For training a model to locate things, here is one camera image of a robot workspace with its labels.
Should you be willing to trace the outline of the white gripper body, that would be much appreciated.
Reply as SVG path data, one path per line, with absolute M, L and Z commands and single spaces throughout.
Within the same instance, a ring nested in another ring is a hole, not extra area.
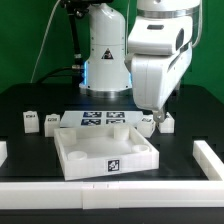
M 169 56 L 134 54 L 131 74 L 136 106 L 145 110 L 160 110 L 180 82 L 191 59 L 191 44 Z

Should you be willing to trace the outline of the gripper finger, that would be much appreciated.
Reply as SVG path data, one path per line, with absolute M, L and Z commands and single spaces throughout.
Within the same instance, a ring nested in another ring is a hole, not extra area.
M 165 120 L 165 110 L 160 109 L 153 112 L 153 119 L 155 122 L 163 122 Z

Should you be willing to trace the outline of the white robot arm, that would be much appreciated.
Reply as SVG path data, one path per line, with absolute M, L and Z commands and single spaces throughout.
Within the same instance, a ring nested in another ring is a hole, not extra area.
M 202 0 L 137 0 L 129 34 L 124 17 L 105 3 L 89 7 L 90 57 L 80 88 L 115 97 L 131 90 L 136 106 L 163 122 L 202 31 Z

